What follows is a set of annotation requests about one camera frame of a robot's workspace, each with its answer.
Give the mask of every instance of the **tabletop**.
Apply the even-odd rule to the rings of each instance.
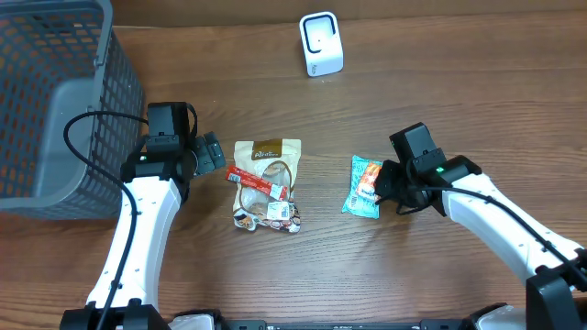
[[[523,285],[433,209],[342,214],[353,155],[396,160],[389,136],[425,123],[553,231],[587,242],[587,13],[339,22],[345,66],[310,79],[297,24],[117,29],[148,102],[187,101],[229,164],[236,141],[299,138],[298,234],[232,221],[236,185],[193,180],[161,270],[167,318],[194,308],[273,322],[414,321],[521,307]],[[0,219],[0,327],[56,328],[82,308],[116,219]]]

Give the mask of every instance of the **brown wall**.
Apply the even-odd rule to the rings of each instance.
[[[587,9],[585,0],[111,0],[115,23],[193,27],[296,22],[329,10],[338,19]]]

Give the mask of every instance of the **red candy bar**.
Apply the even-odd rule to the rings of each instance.
[[[284,200],[287,195],[286,187],[271,183],[234,165],[228,166],[227,180],[256,189],[279,201]]]

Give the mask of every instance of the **basket handle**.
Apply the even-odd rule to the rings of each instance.
[[[102,22],[102,34],[100,41],[98,41],[98,51],[94,59],[95,68],[103,66],[106,63],[106,56],[108,55],[108,45],[112,36],[112,18],[113,9],[109,0],[95,0],[102,7],[104,13],[104,21]]]

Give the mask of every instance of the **gray basket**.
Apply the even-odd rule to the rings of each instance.
[[[0,210],[49,218],[116,215],[120,190],[76,159],[65,124],[88,110],[140,116],[145,97],[99,1],[0,3]],[[139,123],[88,117],[73,145],[118,176]]]

